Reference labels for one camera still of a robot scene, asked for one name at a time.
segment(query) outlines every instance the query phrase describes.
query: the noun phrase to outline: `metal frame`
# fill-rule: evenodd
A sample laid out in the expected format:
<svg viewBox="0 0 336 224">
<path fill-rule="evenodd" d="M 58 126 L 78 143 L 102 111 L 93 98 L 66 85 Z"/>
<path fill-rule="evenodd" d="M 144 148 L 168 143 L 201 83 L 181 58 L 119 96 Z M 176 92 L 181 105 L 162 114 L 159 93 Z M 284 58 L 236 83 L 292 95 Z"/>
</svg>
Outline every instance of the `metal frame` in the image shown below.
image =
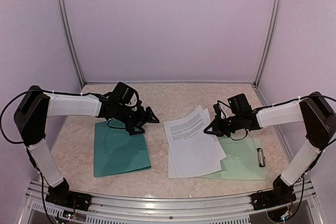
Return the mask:
<svg viewBox="0 0 336 224">
<path fill-rule="evenodd" d="M 273 2 L 273 8 L 272 8 L 272 13 L 271 13 L 271 19 L 270 19 L 269 26 L 268 26 L 266 42 L 265 42 L 265 46 L 263 49 L 261 61 L 258 67 L 256 79 L 254 81 L 254 85 L 256 87 L 260 85 L 260 81 L 261 81 L 262 75 L 265 70 L 265 66 L 266 66 L 267 58 L 268 58 L 269 51 L 271 48 L 274 32 L 277 26 L 277 19 L 278 19 L 278 14 L 280 10 L 280 3 L 281 3 L 281 0 L 274 0 Z"/>
<path fill-rule="evenodd" d="M 106 85 L 117 84 L 118 82 L 86 82 L 86 85 Z M 128 81 L 128 84 L 159 84 L 159 83 L 196 83 L 196 84 L 246 84 L 253 85 L 252 82 L 235 81 Z"/>
<path fill-rule="evenodd" d="M 85 82 L 83 71 L 80 67 L 80 63 L 77 57 L 75 45 L 73 44 L 74 40 L 72 39 L 72 34 L 71 34 L 70 26 L 69 26 L 69 20 L 67 16 L 65 0 L 57 0 L 57 2 L 58 2 L 58 8 L 61 14 L 61 20 L 63 24 L 64 33 L 65 33 L 67 44 L 68 44 L 69 51 L 70 51 L 71 61 L 73 63 L 73 67 L 75 68 L 76 76 L 80 84 L 80 87 L 83 88 L 86 82 Z"/>
<path fill-rule="evenodd" d="M 303 199 L 308 200 L 318 212 L 316 194 L 310 180 L 304 185 Z M 302 182 L 295 184 L 297 201 L 300 200 Z M 112 220 L 121 223 L 218 223 L 219 221 L 246 218 L 247 216 L 265 212 L 254 211 L 251 193 L 183 199 L 132 198 L 92 194 L 92 202 L 88 212 L 76 211 L 83 221 L 79 223 L 106 223 Z M 50 215 L 58 211 L 69 210 L 54 204 L 46 203 Z M 28 223 L 32 210 L 43 212 L 41 208 L 41 183 L 32 181 L 25 197 L 24 211 L 19 224 Z M 322 218 L 311 211 L 315 224 L 323 224 Z"/>
<path fill-rule="evenodd" d="M 78 78 L 81 88 L 86 84 L 113 84 L 110 82 L 89 82 L 86 83 L 80 62 L 75 50 L 74 40 L 72 38 L 69 20 L 66 12 L 65 0 L 57 0 L 61 21 L 63 24 L 67 44 L 70 51 L 71 61 L 75 68 L 76 76 Z M 201 82 L 201 83 L 229 83 L 229 84 L 251 84 L 254 88 L 260 101 L 265 104 L 263 95 L 258 90 L 262 75 L 265 70 L 266 62 L 271 49 L 272 40 L 274 37 L 278 14 L 280 10 L 281 0 L 274 0 L 271 12 L 270 23 L 268 27 L 267 37 L 262 53 L 262 57 L 257 70 L 257 75 L 253 83 L 251 82 Z M 279 137 L 283 150 L 285 151 L 288 161 L 292 159 L 292 153 L 284 141 L 284 136 L 278 127 L 275 127 L 276 133 Z M 302 183 L 295 185 L 295 192 L 297 198 L 300 198 L 300 190 Z M 41 183 L 32 181 L 29 185 L 26 197 L 23 202 L 23 211 L 19 216 L 18 223 L 28 223 L 29 216 L 33 210 L 33 206 L 41 205 Z M 314 188 L 310 180 L 305 182 L 303 199 L 307 200 L 310 206 L 310 211 L 316 224 L 323 224 L 323 215 L 318 198 L 315 194 Z M 218 221 L 230 218 L 245 217 L 248 214 L 254 214 L 266 210 L 254 211 L 250 200 L 250 194 L 238 194 L 221 197 L 209 198 L 191 198 L 191 199 L 148 199 L 148 198 L 130 198 L 118 196 L 106 196 L 93 194 L 92 205 L 89 212 L 78 211 L 80 215 L 86 217 L 85 222 L 81 223 L 106 223 L 106 220 L 122 220 L 136 221 L 142 223 L 209 223 L 211 221 Z M 49 214 L 60 211 L 62 208 L 53 204 L 47 203 Z"/>
</svg>

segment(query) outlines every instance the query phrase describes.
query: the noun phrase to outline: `white wall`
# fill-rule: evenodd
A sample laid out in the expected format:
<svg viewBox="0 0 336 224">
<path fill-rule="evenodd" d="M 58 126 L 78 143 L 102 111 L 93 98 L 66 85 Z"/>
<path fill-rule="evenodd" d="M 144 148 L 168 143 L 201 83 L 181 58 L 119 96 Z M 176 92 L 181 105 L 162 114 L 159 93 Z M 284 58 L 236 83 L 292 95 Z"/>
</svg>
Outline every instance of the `white wall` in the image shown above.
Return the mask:
<svg viewBox="0 0 336 224">
<path fill-rule="evenodd" d="M 253 82 L 273 0 L 66 0 L 88 82 Z"/>
<path fill-rule="evenodd" d="M 313 91 L 336 98 L 336 0 L 282 0 L 260 90 L 266 101 L 286 101 Z M 330 102 L 336 110 L 336 104 Z M 303 124 L 281 127 L 295 154 L 305 140 Z M 336 144 L 322 155 L 311 180 L 327 223 L 335 223 Z"/>
<path fill-rule="evenodd" d="M 17 94 L 37 84 L 44 89 L 78 92 L 56 0 L 0 0 L 0 110 Z M 18 103 L 5 113 L 3 127 L 21 141 L 13 116 Z M 51 146 L 64 118 L 47 121 Z M 0 222 L 14 223 L 29 182 L 37 177 L 22 145 L 0 136 Z"/>
</svg>

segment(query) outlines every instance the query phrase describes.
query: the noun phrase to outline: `marble tabletop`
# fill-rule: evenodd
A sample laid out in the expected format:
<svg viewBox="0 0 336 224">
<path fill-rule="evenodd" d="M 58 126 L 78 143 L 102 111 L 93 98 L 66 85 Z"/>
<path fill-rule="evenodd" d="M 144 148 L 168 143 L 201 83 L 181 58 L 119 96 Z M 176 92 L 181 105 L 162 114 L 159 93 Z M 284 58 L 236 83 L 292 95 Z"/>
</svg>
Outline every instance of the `marble tabletop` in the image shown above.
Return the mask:
<svg viewBox="0 0 336 224">
<path fill-rule="evenodd" d="M 145 139 L 152 168 L 149 170 L 94 178 L 93 139 L 95 123 L 102 119 L 69 116 L 52 149 L 52 156 L 73 190 L 114 196 L 147 198 L 211 197 L 247 193 L 272 187 L 274 179 L 288 161 L 275 130 L 265 128 L 249 133 L 261 139 L 266 156 L 267 180 L 216 180 L 206 178 L 168 178 L 168 142 L 162 122 L 185 117 L 198 105 L 208 108 L 214 118 L 213 104 L 245 93 L 252 108 L 261 106 L 248 84 L 151 83 L 130 84 L 144 107 L 150 106 L 160 124 L 145 125 Z M 86 85 L 85 92 L 107 93 L 114 85 Z"/>
</svg>

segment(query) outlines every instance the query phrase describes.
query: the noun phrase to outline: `light green folder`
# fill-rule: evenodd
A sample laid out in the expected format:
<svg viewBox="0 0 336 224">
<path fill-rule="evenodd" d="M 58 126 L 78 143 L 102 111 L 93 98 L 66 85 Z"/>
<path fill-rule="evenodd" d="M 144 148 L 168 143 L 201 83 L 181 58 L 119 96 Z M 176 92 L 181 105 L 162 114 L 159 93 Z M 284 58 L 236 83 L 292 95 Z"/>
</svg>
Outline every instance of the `light green folder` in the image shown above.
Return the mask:
<svg viewBox="0 0 336 224">
<path fill-rule="evenodd" d="M 109 125 L 125 127 L 117 120 Z M 95 178 L 151 168 L 144 134 L 130 136 L 126 130 L 107 127 L 105 121 L 96 123 L 94 139 Z"/>
<path fill-rule="evenodd" d="M 218 138 L 226 158 L 220 162 L 222 170 L 202 178 L 231 180 L 266 180 L 265 167 L 259 167 L 257 148 L 261 147 L 260 139 L 247 137 L 240 141 L 231 138 Z"/>
</svg>

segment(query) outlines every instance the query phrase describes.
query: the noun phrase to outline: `paper sheet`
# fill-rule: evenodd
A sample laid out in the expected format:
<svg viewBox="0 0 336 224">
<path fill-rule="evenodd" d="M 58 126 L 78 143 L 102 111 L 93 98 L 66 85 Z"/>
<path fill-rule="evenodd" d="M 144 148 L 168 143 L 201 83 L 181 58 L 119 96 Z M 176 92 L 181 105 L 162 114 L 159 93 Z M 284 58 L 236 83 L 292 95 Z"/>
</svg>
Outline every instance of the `paper sheet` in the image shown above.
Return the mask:
<svg viewBox="0 0 336 224">
<path fill-rule="evenodd" d="M 220 161 L 226 155 L 216 137 L 203 133 L 209 124 L 201 106 L 183 119 L 163 123 L 170 146 L 169 177 L 196 177 L 221 170 Z"/>
</svg>

